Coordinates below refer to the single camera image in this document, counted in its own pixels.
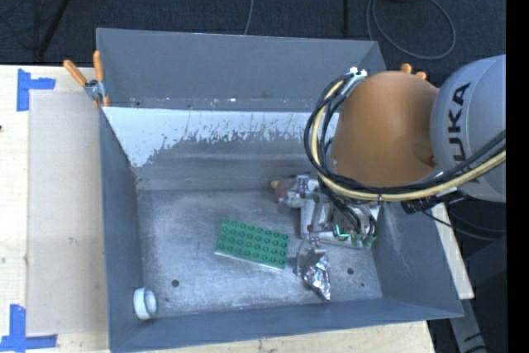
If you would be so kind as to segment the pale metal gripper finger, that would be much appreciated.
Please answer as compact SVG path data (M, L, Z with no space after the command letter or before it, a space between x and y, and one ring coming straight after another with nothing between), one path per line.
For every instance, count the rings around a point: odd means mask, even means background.
M316 266L323 260L327 260L327 248L319 236L308 235L298 246L294 273L304 275L309 267Z
M319 199L318 187L317 178L310 174L281 179L278 182L278 203L286 208L304 208Z

